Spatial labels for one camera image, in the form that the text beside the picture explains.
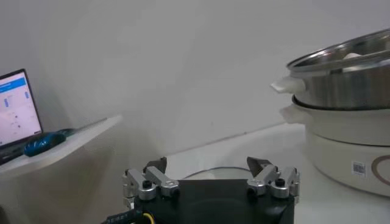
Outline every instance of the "white wall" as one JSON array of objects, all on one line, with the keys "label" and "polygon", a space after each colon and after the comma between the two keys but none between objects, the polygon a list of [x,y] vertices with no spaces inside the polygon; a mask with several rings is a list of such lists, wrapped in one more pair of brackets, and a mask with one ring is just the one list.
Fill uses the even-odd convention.
[{"label": "white wall", "polygon": [[268,84],[288,75],[287,62],[387,28],[389,8],[388,0],[3,0],[0,73],[27,69],[47,129],[124,115],[94,143],[116,150],[98,178],[113,198],[84,198],[80,222],[120,206],[127,166],[281,122],[289,96]]}]

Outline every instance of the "laptop screen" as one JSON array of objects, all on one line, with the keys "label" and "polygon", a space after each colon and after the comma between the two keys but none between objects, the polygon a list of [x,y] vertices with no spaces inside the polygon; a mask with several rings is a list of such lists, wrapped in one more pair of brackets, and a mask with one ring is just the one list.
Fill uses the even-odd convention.
[{"label": "laptop screen", "polygon": [[0,77],[0,147],[41,132],[25,70]]}]

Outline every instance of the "barcode sticker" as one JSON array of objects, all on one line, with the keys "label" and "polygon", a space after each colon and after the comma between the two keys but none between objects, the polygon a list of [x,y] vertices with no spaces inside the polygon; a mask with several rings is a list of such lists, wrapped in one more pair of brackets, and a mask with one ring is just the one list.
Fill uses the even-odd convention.
[{"label": "barcode sticker", "polygon": [[352,161],[352,174],[365,177],[366,176],[366,164],[361,163],[361,162],[357,162],[357,161]]}]

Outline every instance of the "blue mouse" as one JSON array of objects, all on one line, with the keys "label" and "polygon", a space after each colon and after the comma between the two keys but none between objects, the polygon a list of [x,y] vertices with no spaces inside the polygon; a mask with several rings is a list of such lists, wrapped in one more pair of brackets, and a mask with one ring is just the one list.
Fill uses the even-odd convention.
[{"label": "blue mouse", "polygon": [[35,138],[32,138],[25,146],[24,146],[24,154],[26,156],[35,156],[37,154],[43,153],[56,145],[64,142],[66,140],[66,136],[57,132],[48,132],[43,133]]}]

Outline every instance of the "screw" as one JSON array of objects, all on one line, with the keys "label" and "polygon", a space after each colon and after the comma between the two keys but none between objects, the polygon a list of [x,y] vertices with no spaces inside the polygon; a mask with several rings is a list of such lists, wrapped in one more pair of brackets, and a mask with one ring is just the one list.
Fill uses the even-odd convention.
[{"label": "screw", "polygon": [[173,181],[171,181],[171,180],[166,181],[165,184],[168,185],[168,186],[175,185],[175,183],[173,183]]},{"label": "screw", "polygon": [[261,182],[260,182],[259,180],[256,180],[256,179],[251,179],[251,181],[250,181],[250,184],[251,184],[251,185],[256,185],[256,186],[258,186],[260,183],[261,183]]},{"label": "screw", "polygon": [[277,187],[284,187],[285,184],[286,184],[285,181],[284,181],[283,179],[281,179],[281,178],[275,180],[275,185],[276,185]]},{"label": "screw", "polygon": [[149,189],[149,188],[151,188],[152,187],[152,182],[150,181],[150,180],[144,180],[143,182],[142,182],[142,188],[143,189]]}]

